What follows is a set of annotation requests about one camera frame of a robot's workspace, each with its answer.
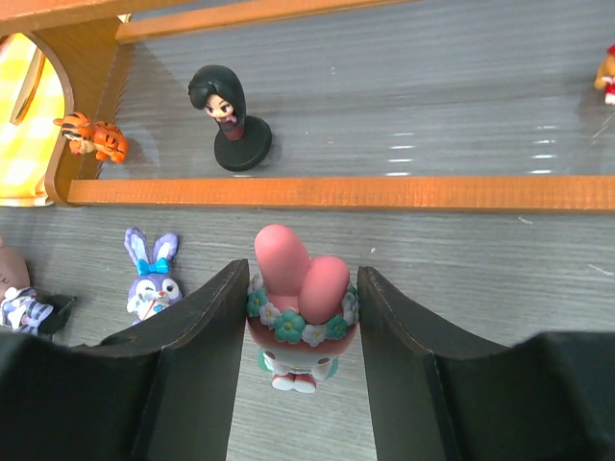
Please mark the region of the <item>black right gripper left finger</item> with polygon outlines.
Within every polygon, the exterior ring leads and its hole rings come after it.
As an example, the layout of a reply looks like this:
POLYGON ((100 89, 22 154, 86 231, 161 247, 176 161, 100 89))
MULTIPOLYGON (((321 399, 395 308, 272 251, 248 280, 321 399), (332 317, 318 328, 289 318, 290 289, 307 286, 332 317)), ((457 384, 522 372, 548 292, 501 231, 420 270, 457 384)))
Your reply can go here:
POLYGON ((249 265, 229 263, 163 312, 95 346, 1 337, 5 460, 222 460, 249 265))

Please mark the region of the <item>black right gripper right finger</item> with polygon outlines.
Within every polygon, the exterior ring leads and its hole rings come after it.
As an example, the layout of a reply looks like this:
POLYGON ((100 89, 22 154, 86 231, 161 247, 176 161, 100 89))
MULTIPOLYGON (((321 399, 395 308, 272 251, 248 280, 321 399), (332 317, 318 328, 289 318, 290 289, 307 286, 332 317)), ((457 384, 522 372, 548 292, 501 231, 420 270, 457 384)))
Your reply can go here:
POLYGON ((614 336, 481 338, 357 272, 360 333, 380 460, 610 460, 614 336))

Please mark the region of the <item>pink My Melody figurine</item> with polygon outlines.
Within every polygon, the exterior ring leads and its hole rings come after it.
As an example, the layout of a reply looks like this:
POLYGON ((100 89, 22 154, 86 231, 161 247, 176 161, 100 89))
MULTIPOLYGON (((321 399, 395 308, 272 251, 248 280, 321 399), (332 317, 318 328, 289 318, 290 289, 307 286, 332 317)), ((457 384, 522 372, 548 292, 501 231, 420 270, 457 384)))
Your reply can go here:
POLYGON ((355 338, 359 297, 349 268, 337 256, 310 256, 297 233, 281 224, 259 231, 255 256, 246 322, 258 365, 273 388, 313 394, 334 376, 355 338))

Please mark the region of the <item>black purple Kuromi figurine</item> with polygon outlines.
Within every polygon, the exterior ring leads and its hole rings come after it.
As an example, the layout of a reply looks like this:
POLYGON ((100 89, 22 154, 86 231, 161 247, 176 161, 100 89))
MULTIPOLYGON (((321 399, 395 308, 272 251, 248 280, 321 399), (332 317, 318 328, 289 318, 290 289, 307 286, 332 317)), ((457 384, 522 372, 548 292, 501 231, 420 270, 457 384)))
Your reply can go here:
POLYGON ((19 333, 53 336, 67 323, 76 297, 39 295, 32 287, 8 288, 1 302, 1 325, 19 333))

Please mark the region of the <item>pink mug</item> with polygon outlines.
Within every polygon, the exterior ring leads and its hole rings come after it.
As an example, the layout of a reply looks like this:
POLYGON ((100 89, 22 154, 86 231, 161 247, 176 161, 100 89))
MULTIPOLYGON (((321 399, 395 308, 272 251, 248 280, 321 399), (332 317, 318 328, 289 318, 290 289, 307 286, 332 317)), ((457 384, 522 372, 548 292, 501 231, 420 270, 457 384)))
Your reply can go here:
POLYGON ((0 242, 0 297, 5 299, 10 288, 23 289, 31 285, 30 274, 25 259, 7 247, 4 239, 0 242))

